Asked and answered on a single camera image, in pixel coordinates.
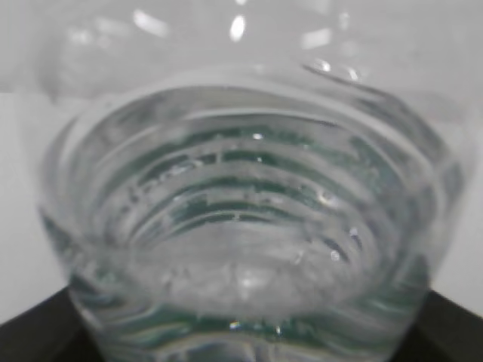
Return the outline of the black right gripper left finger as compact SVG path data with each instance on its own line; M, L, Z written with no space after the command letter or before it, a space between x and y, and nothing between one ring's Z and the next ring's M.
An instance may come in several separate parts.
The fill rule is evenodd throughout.
M1 360L97 361L98 350L63 289L1 325Z

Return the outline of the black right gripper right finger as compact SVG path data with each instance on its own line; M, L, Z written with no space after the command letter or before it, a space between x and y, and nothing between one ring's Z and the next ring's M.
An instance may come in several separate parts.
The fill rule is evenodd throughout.
M482 318L432 291L399 360L482 362Z

